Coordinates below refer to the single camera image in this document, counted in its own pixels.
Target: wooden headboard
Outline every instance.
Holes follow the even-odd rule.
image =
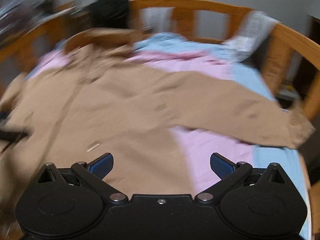
[[[222,40],[196,37],[197,11],[207,10],[227,15],[225,39],[238,30],[244,16],[252,9],[210,0],[131,0],[131,24],[135,29],[142,29],[141,9],[149,7],[173,7],[171,21],[176,22],[173,30],[191,41],[220,43]],[[286,76],[293,52],[296,51],[320,70],[320,46],[301,33],[278,23],[271,33],[271,40],[265,55],[261,74],[273,94],[276,94]],[[304,102],[304,111],[312,119],[320,108],[320,74],[312,83]]]

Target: blue gripper pad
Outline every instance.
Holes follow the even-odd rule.
[[[111,153],[105,153],[87,164],[87,169],[100,179],[103,179],[112,170],[112,168],[113,156]]]
[[[213,172],[217,174],[220,179],[225,178],[226,176],[234,172],[237,168],[237,165],[235,163],[226,159],[219,153],[213,153],[211,155],[210,166],[211,170],[213,170]]]

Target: fabric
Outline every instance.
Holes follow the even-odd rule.
[[[152,50],[158,52],[181,52],[186,53],[196,50],[207,50],[216,58],[232,60],[231,50],[226,49],[225,45],[220,44],[204,44],[199,42],[187,41],[186,38],[175,33],[159,33],[151,36],[149,39],[135,43],[137,51]],[[269,100],[276,101],[274,96],[263,81],[259,71],[253,66],[244,65],[241,63],[230,64],[230,70],[234,81],[251,91],[254,91]],[[309,205],[308,192],[303,181],[302,170],[300,163],[296,158],[297,151],[283,147],[263,147],[256,145],[252,152],[252,164],[254,167],[266,168],[271,162],[278,162],[288,173],[290,179],[298,188],[302,198]],[[203,176],[200,183],[205,183],[210,177]],[[307,219],[300,235],[304,239],[310,239],[311,219]]]
[[[61,68],[68,63],[69,58],[67,55],[63,54],[62,50],[52,50],[39,59],[39,64],[28,73],[26,78],[34,78],[44,70],[51,68]]]
[[[216,59],[206,51],[164,53],[142,51],[128,61],[148,63],[166,72],[197,71],[218,79],[232,79],[227,61]]]
[[[129,0],[97,0],[87,9],[93,27],[128,28]]]
[[[209,56],[206,51],[164,53],[144,50],[129,58],[128,61],[144,62],[166,72],[192,70],[219,79],[231,79],[230,63],[217,60]],[[253,145],[202,129],[189,130],[176,126],[171,128],[170,132],[186,157],[194,194],[198,194],[220,180],[211,170],[208,161],[213,152],[218,152],[235,163],[246,161],[252,164]]]
[[[129,196],[189,193],[186,163],[168,129],[174,125],[216,130],[267,145],[290,144],[284,136],[288,131],[283,132],[287,115],[274,102],[232,81],[123,62],[120,56],[130,50],[131,31],[86,33],[104,48],[85,46],[68,66],[26,81],[23,98],[11,113],[6,127],[33,130],[28,140],[0,158],[1,173],[9,163],[14,167],[11,178],[19,184],[13,181],[11,190],[16,195],[44,162],[69,167],[105,152],[115,158],[106,182]],[[95,141],[100,146],[88,153]],[[1,194],[12,200],[6,183],[0,185]]]
[[[7,87],[1,98],[0,112],[10,112],[21,98],[26,73],[19,74]]]
[[[223,155],[234,163],[239,161],[253,163],[253,145],[202,129],[189,130],[182,126],[176,126],[170,131],[182,153],[186,156],[194,194],[198,194],[220,181],[220,178],[210,167],[209,160],[213,152]]]
[[[241,22],[236,35],[222,44],[232,51],[232,60],[241,62],[252,55],[268,37],[278,21],[260,11],[251,11]]]

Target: pink bedsheet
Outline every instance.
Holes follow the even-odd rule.
[[[220,180],[210,168],[212,153],[217,152],[234,163],[244,161],[252,164],[252,146],[237,139],[201,129],[190,131],[181,126],[170,131],[186,156],[194,194]]]
[[[62,50],[52,50],[49,53],[44,54],[39,59],[39,64],[36,67],[36,71],[32,74],[31,78],[36,77],[46,69],[64,67],[68,63],[69,58],[67,55],[63,54]]]
[[[167,72],[198,71],[214,78],[232,79],[228,62],[216,59],[206,51],[181,53],[142,51],[128,60],[145,62]]]

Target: bedding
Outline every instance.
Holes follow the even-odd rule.
[[[39,58],[39,64],[31,70],[26,79],[35,78],[42,71],[52,68],[61,68],[69,63],[69,57],[64,55],[62,49],[54,49]]]
[[[168,130],[175,124],[217,129],[217,132],[228,130],[246,136],[247,141],[262,138],[267,145],[273,141],[287,142],[280,132],[287,129],[286,115],[273,102],[233,81],[194,71],[166,73],[124,62],[125,55],[132,51],[131,32],[88,31],[89,40],[75,51],[68,67],[43,71],[20,86],[22,91],[12,98],[16,107],[6,127],[31,127],[34,132],[28,140],[1,155],[3,203],[13,200],[4,183],[10,177],[6,167],[12,160],[10,165],[24,164],[13,168],[19,183],[13,182],[11,190],[17,193],[43,162],[67,167],[79,159],[89,162],[106,150],[117,160],[106,180],[127,195],[190,193],[184,158]],[[92,45],[95,41],[102,46],[105,41],[108,49]],[[78,41],[74,46],[83,44]],[[207,100],[212,90],[216,91],[216,98]],[[254,107],[243,104],[251,101],[255,102]],[[184,107],[184,103],[190,102],[192,106]],[[214,121],[212,112],[218,120],[233,120],[238,126]],[[251,115],[247,113],[253,114],[255,122],[249,122]],[[259,125],[261,129],[254,132],[250,129]],[[88,146],[95,141],[104,147],[99,146],[88,154]]]
[[[166,53],[187,53],[190,51],[197,50],[205,50],[210,55],[221,59],[229,61],[230,67],[230,75],[233,80],[244,87],[268,98],[269,100],[276,101],[268,87],[265,85],[260,72],[255,69],[252,65],[244,65],[242,63],[232,63],[233,51],[228,49],[225,45],[220,44],[207,44],[207,43],[199,43],[188,41],[186,38],[179,34],[175,33],[158,33],[150,38],[139,41],[135,44],[136,51],[138,52],[146,52],[146,51],[157,51],[157,52],[166,52]],[[205,136],[208,137],[208,134],[204,135],[204,133],[197,134],[198,138],[193,140],[193,135],[197,132],[201,133],[201,131],[186,131],[185,138],[189,137],[189,140],[184,140],[177,133],[177,140],[180,142],[180,146],[185,149],[187,155],[190,152],[195,152],[196,149],[201,149],[201,145],[197,144],[198,141],[204,140]],[[223,152],[217,145],[215,144],[214,139],[210,138],[210,140],[205,141],[206,144],[212,144],[212,152],[221,152],[222,155],[232,160],[233,162],[237,162],[240,159],[236,158],[237,154],[234,154],[234,151],[225,151]],[[226,141],[225,143],[232,145],[231,141]],[[289,175],[292,182],[295,184],[299,193],[303,197],[307,206],[309,205],[308,199],[308,191],[304,181],[304,175],[299,162],[299,153],[297,150],[289,149],[286,147],[263,147],[260,145],[254,145],[251,151],[244,151],[245,154],[241,154],[242,158],[251,163],[254,167],[257,168],[266,168],[271,162],[278,162],[284,168],[286,173]],[[191,173],[193,173],[193,181],[201,189],[201,187],[205,188],[206,183],[218,180],[217,177],[211,174],[210,166],[205,166],[204,160],[198,160],[197,163],[202,163],[202,165],[192,164],[192,162],[188,161],[189,168]],[[310,208],[308,208],[308,218],[303,225],[300,235],[304,239],[311,239],[311,215]]]
[[[215,73],[206,73],[205,69],[203,73],[216,78],[233,79],[250,90],[270,100],[275,100],[264,84],[259,71],[241,63],[228,65],[231,52],[223,45],[189,42],[177,34],[160,33],[147,40],[136,43],[136,47],[141,53],[140,55],[136,55],[134,59],[146,60],[146,58],[149,57],[149,62],[153,61],[152,64],[154,66],[158,65],[160,69],[165,71],[170,70],[167,67],[168,61],[175,61],[175,64],[170,64],[171,68],[173,65],[177,65],[176,63],[179,61],[179,57],[183,59],[188,58],[190,61],[187,66],[185,64],[186,60],[181,61],[180,66],[177,67],[175,71],[195,70],[195,63],[200,67],[209,63],[215,65]],[[308,195],[304,185],[297,151],[288,148],[251,146],[243,144],[233,138],[200,129],[189,131],[184,127],[175,127],[171,129],[171,132],[187,156],[187,164],[192,175],[195,192],[200,192],[205,189],[207,185],[211,185],[212,182],[219,180],[211,171],[210,165],[207,162],[211,153],[215,151],[234,162],[244,160],[251,163],[254,167],[264,168],[270,162],[279,162],[294,182],[304,200],[308,203]],[[203,152],[203,158],[199,159],[199,156],[196,154],[197,152]],[[308,221],[306,221],[301,230],[301,236],[305,239],[308,239],[308,227]]]
[[[241,25],[230,39],[222,45],[227,46],[232,53],[233,62],[247,59],[260,46],[274,29],[277,20],[260,11],[249,12],[241,21]]]

